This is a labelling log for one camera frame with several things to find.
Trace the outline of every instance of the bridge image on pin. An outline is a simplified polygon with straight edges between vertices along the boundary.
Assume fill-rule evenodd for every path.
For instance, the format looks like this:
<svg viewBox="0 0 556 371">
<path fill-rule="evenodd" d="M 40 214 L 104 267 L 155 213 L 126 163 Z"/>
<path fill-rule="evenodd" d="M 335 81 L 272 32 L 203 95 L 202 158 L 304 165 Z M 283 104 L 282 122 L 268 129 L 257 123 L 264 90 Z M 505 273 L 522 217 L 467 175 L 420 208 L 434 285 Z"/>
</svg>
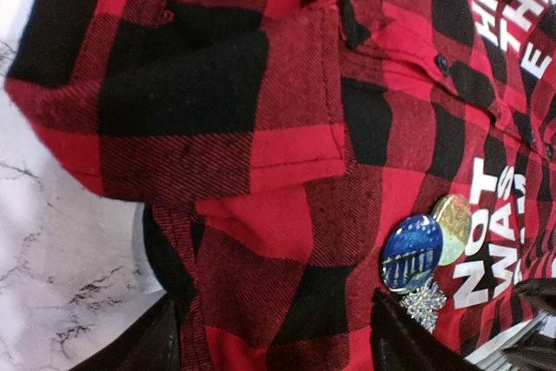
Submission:
<svg viewBox="0 0 556 371">
<path fill-rule="evenodd" d="M 403 221 L 382 251 L 385 286 L 400 294 L 422 287 L 438 267 L 442 242 L 440 225 L 432 216 L 415 215 Z"/>
</svg>

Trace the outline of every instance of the flannel shirt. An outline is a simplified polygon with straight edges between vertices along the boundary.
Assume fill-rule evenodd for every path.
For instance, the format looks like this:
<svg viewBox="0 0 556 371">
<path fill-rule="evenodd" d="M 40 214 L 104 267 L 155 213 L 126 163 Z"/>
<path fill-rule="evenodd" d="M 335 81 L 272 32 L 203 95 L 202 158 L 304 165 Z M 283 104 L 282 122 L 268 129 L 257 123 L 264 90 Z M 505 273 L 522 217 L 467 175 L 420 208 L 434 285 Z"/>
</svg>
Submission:
<svg viewBox="0 0 556 371">
<path fill-rule="evenodd" d="M 553 274 L 553 2 L 36 0 L 6 90 L 84 187 L 148 204 L 183 370 L 375 369 L 381 249 L 447 193 L 473 234 L 434 337 L 467 355 Z"/>
</svg>

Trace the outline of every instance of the blue pin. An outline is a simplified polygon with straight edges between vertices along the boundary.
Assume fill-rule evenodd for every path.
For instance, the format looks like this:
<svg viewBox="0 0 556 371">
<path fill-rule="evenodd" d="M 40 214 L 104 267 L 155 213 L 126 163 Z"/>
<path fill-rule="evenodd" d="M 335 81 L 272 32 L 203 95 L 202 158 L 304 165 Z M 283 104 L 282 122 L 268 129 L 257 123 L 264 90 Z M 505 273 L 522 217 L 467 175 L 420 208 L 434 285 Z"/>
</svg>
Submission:
<svg viewBox="0 0 556 371">
<path fill-rule="evenodd" d="M 381 277 L 386 287 L 405 294 L 425 285 L 442 255 L 442 231 L 430 215 L 407 218 L 388 238 L 382 252 Z"/>
</svg>

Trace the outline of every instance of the white marble surface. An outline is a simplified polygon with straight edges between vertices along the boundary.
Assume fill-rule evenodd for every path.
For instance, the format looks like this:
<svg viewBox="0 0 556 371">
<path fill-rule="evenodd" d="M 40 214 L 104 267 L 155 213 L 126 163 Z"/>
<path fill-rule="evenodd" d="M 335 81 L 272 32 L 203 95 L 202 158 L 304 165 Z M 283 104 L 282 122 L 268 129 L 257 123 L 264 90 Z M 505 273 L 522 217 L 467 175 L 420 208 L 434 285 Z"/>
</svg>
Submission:
<svg viewBox="0 0 556 371">
<path fill-rule="evenodd" d="M 0 0 L 0 86 L 32 2 Z M 70 369 L 161 296 L 135 210 L 66 174 L 0 89 L 0 371 Z"/>
</svg>

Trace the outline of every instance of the snowflake brooch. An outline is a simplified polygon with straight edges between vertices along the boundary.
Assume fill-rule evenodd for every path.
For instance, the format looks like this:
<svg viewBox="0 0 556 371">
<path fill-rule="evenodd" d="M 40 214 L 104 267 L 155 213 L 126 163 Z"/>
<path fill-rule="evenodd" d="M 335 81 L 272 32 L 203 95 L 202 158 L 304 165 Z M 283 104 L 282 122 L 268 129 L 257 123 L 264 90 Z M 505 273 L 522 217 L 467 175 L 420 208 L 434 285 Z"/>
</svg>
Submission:
<svg viewBox="0 0 556 371">
<path fill-rule="evenodd" d="M 438 320 L 437 310 L 446 305 L 446 296 L 438 283 L 429 278 L 423 287 L 405 295 L 400 305 L 407 309 L 409 315 L 423 328 L 432 333 Z"/>
</svg>

